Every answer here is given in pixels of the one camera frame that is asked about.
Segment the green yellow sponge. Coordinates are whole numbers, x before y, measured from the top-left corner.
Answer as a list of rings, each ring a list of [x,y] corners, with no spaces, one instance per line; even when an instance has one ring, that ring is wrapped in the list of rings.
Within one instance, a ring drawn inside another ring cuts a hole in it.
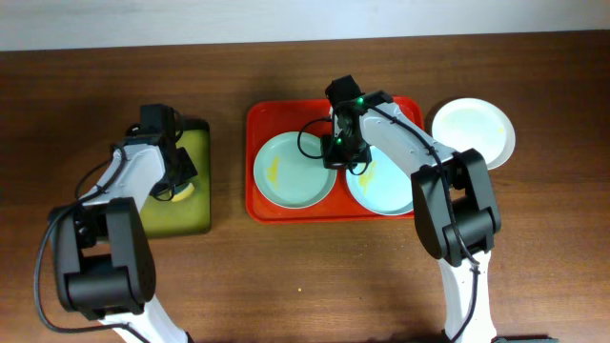
[[[193,183],[185,183],[177,186],[173,191],[172,202],[180,202],[189,198],[195,191]]]

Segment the light green plate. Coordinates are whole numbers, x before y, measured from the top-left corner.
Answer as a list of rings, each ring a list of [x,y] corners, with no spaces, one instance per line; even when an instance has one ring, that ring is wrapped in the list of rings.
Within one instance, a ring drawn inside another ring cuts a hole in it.
[[[319,203],[333,189],[337,172],[302,152],[314,155],[320,148],[320,139],[305,132],[288,131],[271,138],[254,159],[256,187],[281,208],[300,210]]]

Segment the white plate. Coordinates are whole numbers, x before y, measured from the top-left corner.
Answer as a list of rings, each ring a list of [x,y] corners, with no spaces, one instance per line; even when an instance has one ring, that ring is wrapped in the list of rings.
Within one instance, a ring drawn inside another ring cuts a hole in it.
[[[504,111],[472,97],[441,105],[432,114],[428,132],[441,144],[457,151],[477,150],[489,170],[505,164],[517,144],[515,129]]]

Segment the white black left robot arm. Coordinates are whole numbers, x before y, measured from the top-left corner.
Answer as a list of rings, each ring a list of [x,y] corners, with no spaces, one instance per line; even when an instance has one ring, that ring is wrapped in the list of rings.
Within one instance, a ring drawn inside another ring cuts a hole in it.
[[[57,294],[88,327],[63,328],[39,309],[53,332],[114,331],[126,342],[189,342],[155,295],[156,271],[140,212],[155,186],[173,184],[189,164],[175,130],[140,130],[112,145],[104,173],[83,196],[54,209],[42,244],[52,249]]]

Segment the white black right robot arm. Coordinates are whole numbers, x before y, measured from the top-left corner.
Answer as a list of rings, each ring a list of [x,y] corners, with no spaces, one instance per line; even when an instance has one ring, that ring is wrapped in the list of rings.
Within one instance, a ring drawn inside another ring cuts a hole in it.
[[[334,124],[333,166],[351,169],[374,147],[411,181],[417,236],[441,272],[445,339],[496,341],[488,270],[501,219],[482,155],[437,142],[384,91],[326,97]]]

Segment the black sponge tray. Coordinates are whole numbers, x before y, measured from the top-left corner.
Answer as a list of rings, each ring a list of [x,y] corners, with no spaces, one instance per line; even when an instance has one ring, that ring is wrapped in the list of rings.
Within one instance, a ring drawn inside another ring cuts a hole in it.
[[[177,142],[185,148],[198,175],[189,182],[194,193],[180,202],[172,202],[172,195],[150,195],[140,218],[149,238],[207,233],[211,228],[211,162],[210,126],[203,119],[187,118],[185,130]]]

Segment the red plastic tray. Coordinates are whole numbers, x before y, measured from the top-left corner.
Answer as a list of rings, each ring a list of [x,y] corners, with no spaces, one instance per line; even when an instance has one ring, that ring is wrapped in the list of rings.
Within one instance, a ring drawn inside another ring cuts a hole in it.
[[[409,212],[384,216],[366,210],[349,192],[345,173],[337,175],[330,193],[319,203],[305,209],[285,209],[267,200],[254,182],[254,160],[271,138],[299,131],[308,122],[327,117],[331,110],[326,99],[264,101],[250,108],[246,121],[245,208],[250,217],[263,224],[326,223],[412,219]]]

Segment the light blue plate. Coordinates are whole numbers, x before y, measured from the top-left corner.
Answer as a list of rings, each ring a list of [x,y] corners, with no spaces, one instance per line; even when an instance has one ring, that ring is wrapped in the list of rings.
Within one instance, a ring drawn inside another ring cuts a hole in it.
[[[372,160],[346,171],[346,183],[355,201],[366,210],[398,216],[414,210],[411,179],[381,150],[371,147]]]

